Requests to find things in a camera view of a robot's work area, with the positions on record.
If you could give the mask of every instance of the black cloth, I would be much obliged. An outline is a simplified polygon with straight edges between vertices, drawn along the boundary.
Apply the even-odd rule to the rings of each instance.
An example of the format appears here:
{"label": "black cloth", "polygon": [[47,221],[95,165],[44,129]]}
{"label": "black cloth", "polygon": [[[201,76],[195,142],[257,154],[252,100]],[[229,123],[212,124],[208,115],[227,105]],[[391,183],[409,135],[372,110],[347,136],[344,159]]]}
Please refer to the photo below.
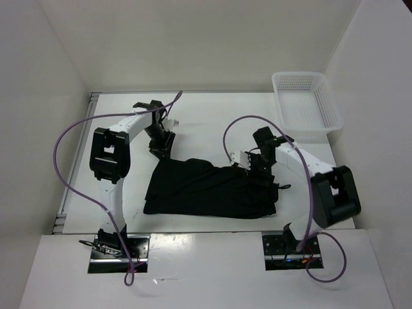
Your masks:
{"label": "black cloth", "polygon": [[278,184],[261,185],[239,167],[199,159],[161,159],[146,194],[145,214],[254,219],[276,213]]}

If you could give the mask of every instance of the basket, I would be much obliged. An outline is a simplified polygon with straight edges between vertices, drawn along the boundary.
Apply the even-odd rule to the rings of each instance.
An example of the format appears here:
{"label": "basket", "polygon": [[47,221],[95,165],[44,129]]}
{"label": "basket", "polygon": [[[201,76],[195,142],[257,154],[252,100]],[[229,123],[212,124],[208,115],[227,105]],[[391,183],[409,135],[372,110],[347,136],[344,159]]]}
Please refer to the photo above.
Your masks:
{"label": "basket", "polygon": [[304,135],[342,129],[342,117],[322,73],[279,72],[272,82],[283,129]]}

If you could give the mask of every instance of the white table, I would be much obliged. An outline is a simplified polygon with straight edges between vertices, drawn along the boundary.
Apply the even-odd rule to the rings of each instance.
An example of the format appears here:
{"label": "white table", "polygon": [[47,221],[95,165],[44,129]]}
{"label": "white table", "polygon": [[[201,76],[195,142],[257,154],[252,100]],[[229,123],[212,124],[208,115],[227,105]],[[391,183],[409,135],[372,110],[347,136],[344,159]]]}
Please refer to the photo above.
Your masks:
{"label": "white table", "polygon": [[[333,230],[348,257],[340,280],[304,270],[265,271],[261,233],[152,234],[148,273],[87,274],[92,235],[43,236],[20,309],[392,308],[365,230]],[[342,269],[336,244],[319,236],[324,279]]]}
{"label": "white table", "polygon": [[[100,95],[91,113],[127,113],[136,102],[160,100],[170,102],[176,93],[130,93]],[[202,158],[216,166],[228,165],[223,152],[222,135],[229,123],[243,115],[261,115],[277,122],[277,107],[273,93],[184,93],[173,106],[170,117],[180,121],[175,128],[172,158],[186,160]],[[109,127],[119,118],[97,119],[85,130],[82,147],[76,159],[71,184],[78,190],[99,199],[98,183],[89,169],[91,139],[97,127]],[[232,126],[227,136],[229,151],[248,151],[255,147],[252,134],[266,122],[246,119]],[[149,137],[142,133],[131,143],[131,169],[124,182],[124,216],[127,231],[153,232],[229,232],[281,230],[291,220],[307,212],[308,189],[304,180],[292,171],[276,164],[273,167],[275,181],[292,184],[292,188],[279,192],[277,214],[255,220],[182,216],[170,214],[143,214],[144,197],[157,159],[148,151]],[[332,151],[326,136],[301,146],[320,159],[334,164]],[[69,192],[62,212],[67,214],[64,234],[96,233],[100,225],[100,209],[97,205]],[[333,229],[354,229],[353,220],[347,220]]]}

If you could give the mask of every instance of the purple cable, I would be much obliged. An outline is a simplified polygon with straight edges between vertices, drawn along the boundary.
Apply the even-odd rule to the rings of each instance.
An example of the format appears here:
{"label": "purple cable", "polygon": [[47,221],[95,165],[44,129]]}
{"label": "purple cable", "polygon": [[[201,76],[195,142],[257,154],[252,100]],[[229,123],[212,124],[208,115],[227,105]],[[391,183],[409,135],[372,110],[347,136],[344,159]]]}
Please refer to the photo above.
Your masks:
{"label": "purple cable", "polygon": [[[62,176],[62,174],[59,171],[59,167],[57,166],[57,150],[59,148],[59,144],[62,140],[62,138],[64,137],[64,135],[67,134],[67,132],[69,132],[71,129],[73,129],[75,126],[82,124],[83,122],[92,120],[92,119],[98,119],[98,118],[106,118],[106,117],[127,117],[127,116],[135,116],[135,115],[141,115],[141,114],[147,114],[147,113],[153,113],[155,111],[159,111],[161,109],[165,109],[168,106],[172,106],[174,103],[176,103],[176,101],[182,96],[183,91],[179,91],[178,94],[175,96],[175,98],[173,99],[172,102],[166,104],[165,106],[162,106],[160,108],[156,108],[156,109],[150,109],[148,111],[141,111],[138,113],[119,113],[119,114],[104,114],[104,115],[97,115],[97,116],[91,116],[91,117],[87,117],[85,119],[76,121],[74,124],[68,126],[61,134],[60,136],[57,138],[56,144],[54,145],[54,149],[53,149],[53,166],[54,166],[54,170],[56,172],[57,177],[59,178],[59,180],[72,192],[74,192],[75,194],[78,194],[79,196],[92,201],[93,203],[96,203],[97,205],[99,205],[104,211],[107,212],[110,221],[112,222],[115,230],[116,230],[116,234],[120,240],[120,243],[123,247],[124,252],[126,253],[127,259],[129,260],[129,270],[126,272],[126,275],[124,276],[124,284],[126,286],[132,286],[133,283],[135,282],[135,266],[134,263],[131,259],[130,253],[126,247],[126,244],[124,243],[123,237],[120,234],[120,230],[116,224],[115,219],[113,218],[112,214],[109,212],[109,209],[103,205],[102,203],[100,203],[99,201],[95,200],[94,198],[91,198],[90,196],[76,190],[75,188],[73,188]],[[127,276],[131,274],[131,280],[130,283],[127,282]]]}
{"label": "purple cable", "polygon": [[176,98],[174,98],[174,102],[168,104],[168,105],[170,105],[170,107],[169,107],[169,109],[168,109],[167,112],[166,112],[166,116],[167,116],[167,117],[169,116],[170,110],[172,110],[172,107],[173,107],[174,103],[176,103],[176,101],[182,96],[182,93],[183,93],[183,92],[180,91],[180,92],[176,95]]}
{"label": "purple cable", "polygon": [[229,159],[229,161],[231,161],[229,152],[227,151],[227,147],[226,147],[226,135],[227,135],[227,132],[229,131],[229,129],[230,129],[236,122],[238,122],[238,121],[240,121],[240,120],[242,120],[242,119],[246,119],[246,118],[260,119],[260,120],[263,120],[263,121],[267,122],[267,123],[270,124],[271,126],[273,126],[275,129],[277,129],[277,130],[279,131],[279,133],[281,133],[281,135],[283,136],[283,138],[295,149],[297,155],[298,155],[299,158],[301,159],[302,164],[303,164],[304,173],[305,173],[305,175],[306,175],[306,181],[308,182],[310,209],[309,209],[309,217],[308,217],[308,224],[307,224],[307,226],[306,226],[306,231],[304,232],[303,239],[299,242],[299,244],[297,245],[297,248],[296,248],[296,249],[297,249],[298,251],[302,251],[302,249],[303,249],[304,246],[306,245],[306,242],[308,241],[308,239],[310,239],[311,237],[314,237],[314,236],[316,236],[316,235],[318,235],[318,234],[324,234],[324,235],[327,235],[327,236],[331,237],[331,238],[336,242],[336,244],[339,246],[339,248],[340,248],[340,250],[342,251],[342,254],[343,254],[344,265],[343,265],[342,272],[341,272],[337,277],[335,277],[335,278],[333,278],[333,279],[329,279],[329,280],[317,279],[317,278],[316,278],[315,276],[313,276],[313,275],[309,272],[309,270],[308,270],[308,264],[310,264],[309,262],[308,262],[308,264],[306,264],[306,271],[308,272],[309,276],[310,276],[313,280],[316,280],[316,281],[318,281],[318,282],[331,283],[331,282],[334,282],[334,281],[338,280],[339,278],[341,278],[341,277],[343,276],[343,274],[344,274],[344,272],[345,272],[345,270],[346,270],[346,264],[347,264],[346,254],[345,254],[345,251],[344,251],[343,248],[342,248],[342,245],[337,241],[337,239],[336,239],[335,237],[333,237],[331,234],[326,233],[326,232],[319,232],[319,233],[317,233],[317,234],[314,234],[314,235],[309,236],[310,226],[311,226],[311,224],[312,224],[312,218],[313,218],[313,216],[314,216],[314,208],[315,208],[315,205],[314,205],[314,204],[315,204],[315,203],[314,203],[314,194],[313,194],[313,191],[312,191],[312,183],[311,183],[311,181],[310,181],[309,169],[308,169],[308,166],[307,166],[307,164],[306,164],[306,160],[304,159],[304,156],[303,156],[302,152],[299,150],[299,148],[295,148],[295,145],[292,143],[292,141],[283,133],[283,131],[282,131],[277,125],[275,125],[275,124],[274,124],[272,121],[270,121],[269,119],[266,119],[265,117],[262,117],[262,116],[246,115],[246,116],[242,116],[242,117],[239,117],[239,118],[233,120],[233,121],[227,126],[227,128],[226,128],[226,130],[225,130],[225,132],[224,132],[224,134],[223,134],[223,148],[224,148],[224,150],[225,150],[225,153],[226,153],[226,155],[227,155],[227,158]]}
{"label": "purple cable", "polygon": [[332,278],[332,279],[319,279],[319,278],[316,278],[316,277],[315,277],[314,275],[312,275],[312,274],[310,273],[310,271],[309,271],[309,265],[310,265],[310,263],[312,263],[313,261],[319,259],[319,257],[315,257],[314,259],[311,259],[309,262],[306,263],[306,272],[308,273],[308,275],[309,275],[313,280],[315,280],[315,281],[317,281],[317,282],[321,282],[321,283],[331,283],[331,282],[335,282],[336,280],[339,280],[339,279],[343,276],[343,274],[345,273],[345,271],[346,271],[346,266],[348,265],[348,258],[346,257],[345,250],[343,250],[342,245],[338,242],[338,240],[335,238],[335,236],[332,236],[331,234],[326,233],[326,232],[319,232],[319,233],[316,233],[315,235],[313,235],[312,237],[314,237],[314,236],[316,236],[316,235],[320,235],[320,234],[322,234],[322,235],[327,235],[327,236],[331,237],[331,238],[333,239],[333,241],[336,242],[336,244],[337,244],[337,246],[339,247],[339,249],[341,250],[342,255],[343,255],[343,267],[342,267],[342,270],[341,270],[341,272],[339,273],[339,275],[337,275],[336,277],[334,277],[334,278]]}

